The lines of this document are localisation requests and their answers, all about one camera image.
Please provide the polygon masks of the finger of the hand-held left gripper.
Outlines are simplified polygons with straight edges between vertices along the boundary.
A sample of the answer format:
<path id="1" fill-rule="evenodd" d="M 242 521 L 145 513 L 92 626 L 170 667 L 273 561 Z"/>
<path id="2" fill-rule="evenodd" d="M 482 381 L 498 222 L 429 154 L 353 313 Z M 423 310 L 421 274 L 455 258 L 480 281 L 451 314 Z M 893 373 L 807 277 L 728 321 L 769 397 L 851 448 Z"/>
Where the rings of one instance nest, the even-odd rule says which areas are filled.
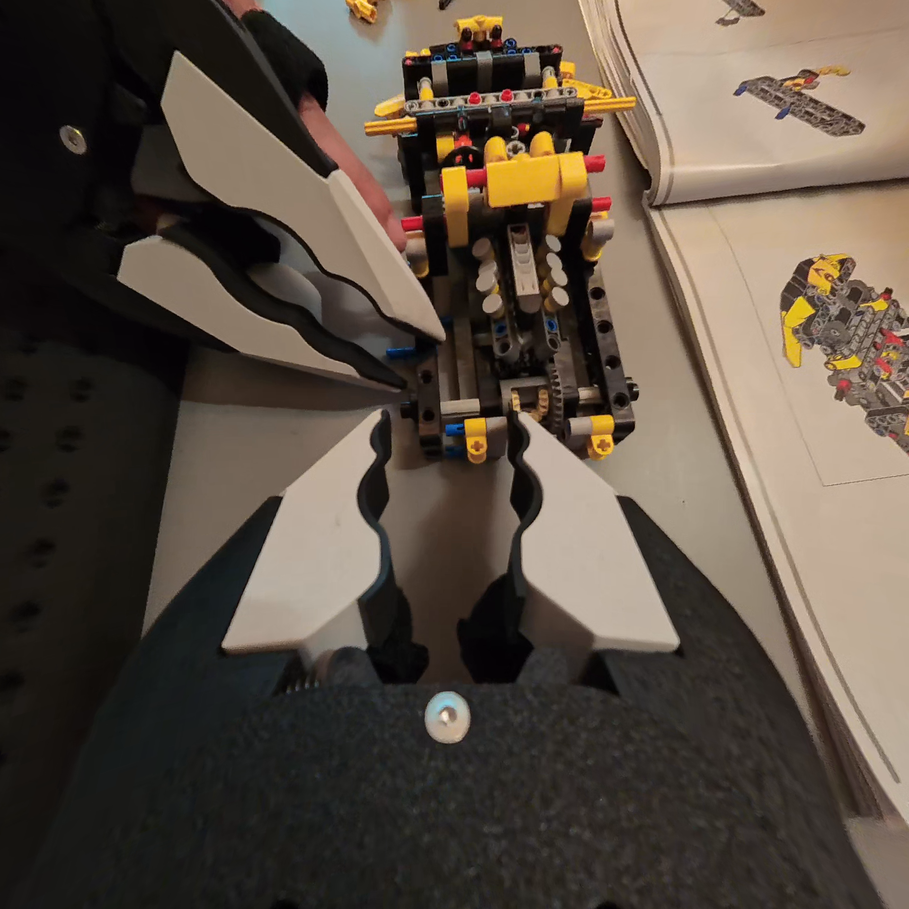
<path id="1" fill-rule="evenodd" d="M 180 240 L 148 236 L 127 245 L 119 283 L 242 356 L 374 389 L 406 388 L 400 374 L 263 289 L 216 247 L 196 236 Z"/>
<path id="2" fill-rule="evenodd" d="M 355 285 L 387 320 L 445 339 L 424 289 L 347 174 L 319 176 L 180 52 L 162 108 L 200 188 L 280 224 L 326 274 Z"/>

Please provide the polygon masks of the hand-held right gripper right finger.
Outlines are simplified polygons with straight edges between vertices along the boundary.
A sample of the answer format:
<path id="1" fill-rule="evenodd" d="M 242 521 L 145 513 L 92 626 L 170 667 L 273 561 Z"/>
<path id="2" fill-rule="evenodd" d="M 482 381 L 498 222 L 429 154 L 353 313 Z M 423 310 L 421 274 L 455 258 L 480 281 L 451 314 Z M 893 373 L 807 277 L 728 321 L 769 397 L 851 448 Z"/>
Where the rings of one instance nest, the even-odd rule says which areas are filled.
<path id="1" fill-rule="evenodd" d="M 676 653 L 680 636 L 615 490 L 529 415 L 507 420 L 517 528 L 506 570 L 457 626 L 477 684 L 512 684 L 534 651 L 569 676 L 595 653 Z"/>

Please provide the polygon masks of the small yellow grey lego connector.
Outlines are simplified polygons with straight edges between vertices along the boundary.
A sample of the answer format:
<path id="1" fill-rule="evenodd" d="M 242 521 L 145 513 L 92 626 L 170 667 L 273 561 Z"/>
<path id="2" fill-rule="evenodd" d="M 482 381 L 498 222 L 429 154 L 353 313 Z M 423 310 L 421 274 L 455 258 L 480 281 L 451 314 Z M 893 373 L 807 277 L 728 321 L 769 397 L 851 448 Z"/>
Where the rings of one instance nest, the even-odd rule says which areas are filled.
<path id="1" fill-rule="evenodd" d="M 480 465 L 506 457 L 508 421 L 505 417 L 469 417 L 445 427 L 445 457 Z"/>

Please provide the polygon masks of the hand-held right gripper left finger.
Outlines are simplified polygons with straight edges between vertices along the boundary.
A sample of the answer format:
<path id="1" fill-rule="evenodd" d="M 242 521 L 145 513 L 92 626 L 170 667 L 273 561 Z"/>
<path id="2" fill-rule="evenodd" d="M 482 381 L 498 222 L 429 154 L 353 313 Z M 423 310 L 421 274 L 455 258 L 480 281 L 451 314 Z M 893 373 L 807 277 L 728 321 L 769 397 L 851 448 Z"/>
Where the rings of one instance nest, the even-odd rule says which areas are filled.
<path id="1" fill-rule="evenodd" d="M 427 648 L 414 640 L 381 518 L 392 421 L 372 411 L 280 494 L 222 640 L 231 655 L 295 652 L 306 668 L 365 651 L 381 681 L 414 684 Z"/>

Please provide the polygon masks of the black yellow lego car chassis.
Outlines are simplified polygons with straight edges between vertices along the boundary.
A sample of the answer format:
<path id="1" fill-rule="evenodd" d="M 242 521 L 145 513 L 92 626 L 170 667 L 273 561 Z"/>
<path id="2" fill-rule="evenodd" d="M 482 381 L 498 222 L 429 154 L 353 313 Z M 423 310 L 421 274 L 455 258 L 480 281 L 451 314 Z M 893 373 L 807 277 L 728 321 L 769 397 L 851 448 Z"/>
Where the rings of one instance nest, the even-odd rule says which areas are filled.
<path id="1" fill-rule="evenodd" d="M 635 429 L 640 387 L 620 352 L 599 263 L 615 234 L 592 153 L 607 113 L 633 97 L 575 77 L 560 43 L 506 35 L 502 17 L 455 21 L 455 38 L 403 55 L 402 92 L 369 136 L 395 138 L 446 331 L 437 345 L 443 428 L 527 414 L 582 459 Z"/>

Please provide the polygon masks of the open lego instruction booklet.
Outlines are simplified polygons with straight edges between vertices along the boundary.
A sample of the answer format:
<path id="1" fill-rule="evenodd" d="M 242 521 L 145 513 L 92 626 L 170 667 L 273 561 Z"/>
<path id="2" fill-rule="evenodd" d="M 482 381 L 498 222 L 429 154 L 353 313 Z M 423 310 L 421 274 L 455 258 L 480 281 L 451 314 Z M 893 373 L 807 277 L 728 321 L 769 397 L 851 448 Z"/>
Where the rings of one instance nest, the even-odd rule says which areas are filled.
<path id="1" fill-rule="evenodd" d="M 580 2 L 859 812 L 908 808 L 908 4 Z"/>

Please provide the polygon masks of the person's left hand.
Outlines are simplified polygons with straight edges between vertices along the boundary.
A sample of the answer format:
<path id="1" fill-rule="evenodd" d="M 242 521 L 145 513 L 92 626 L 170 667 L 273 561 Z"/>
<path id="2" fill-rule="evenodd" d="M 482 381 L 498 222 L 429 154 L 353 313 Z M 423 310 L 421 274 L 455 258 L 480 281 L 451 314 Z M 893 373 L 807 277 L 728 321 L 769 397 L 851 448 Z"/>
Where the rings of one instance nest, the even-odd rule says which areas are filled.
<path id="1" fill-rule="evenodd" d="M 298 112 L 312 139 L 347 174 L 368 208 L 382 225 L 392 244 L 399 253 L 403 253 L 406 236 L 400 217 L 393 210 L 384 189 L 335 129 L 324 109 L 320 107 L 314 97 L 303 94 L 298 104 Z"/>

